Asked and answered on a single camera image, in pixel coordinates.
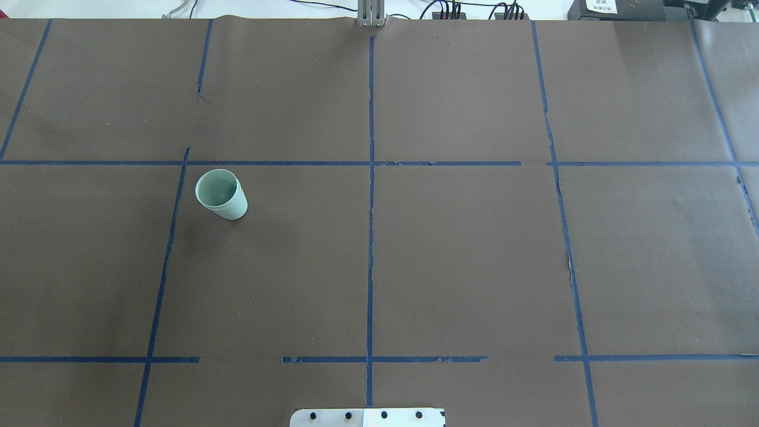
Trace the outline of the green cup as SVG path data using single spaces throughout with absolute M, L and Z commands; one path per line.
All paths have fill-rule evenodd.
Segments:
M 221 192 L 209 193 L 203 198 L 206 208 L 228 221 L 236 221 L 247 213 L 248 202 L 241 187 L 230 187 Z
M 204 173 L 198 179 L 194 192 L 197 201 L 212 211 L 227 210 L 243 197 L 238 177 L 224 168 Z

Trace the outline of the black power strip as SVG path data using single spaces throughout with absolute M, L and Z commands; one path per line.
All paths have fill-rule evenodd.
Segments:
M 465 20 L 466 14 L 463 5 L 459 2 L 437 2 L 439 11 L 432 11 L 429 16 L 437 21 L 461 21 Z
M 517 2 L 510 4 L 502 2 L 493 8 L 489 18 L 494 18 L 496 21 L 523 21 L 528 19 L 528 14 Z

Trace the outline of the black computer box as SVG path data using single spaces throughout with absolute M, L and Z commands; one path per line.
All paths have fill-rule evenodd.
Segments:
M 666 21 L 664 1 L 573 1 L 568 21 Z

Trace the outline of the aluminium frame post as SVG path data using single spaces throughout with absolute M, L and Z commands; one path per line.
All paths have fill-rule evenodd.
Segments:
M 384 27 L 387 24 L 384 0 L 359 0 L 357 3 L 358 27 Z

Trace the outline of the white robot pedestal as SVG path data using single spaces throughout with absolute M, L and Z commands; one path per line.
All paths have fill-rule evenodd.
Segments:
M 444 409 L 432 407 L 296 410 L 290 426 L 445 426 Z

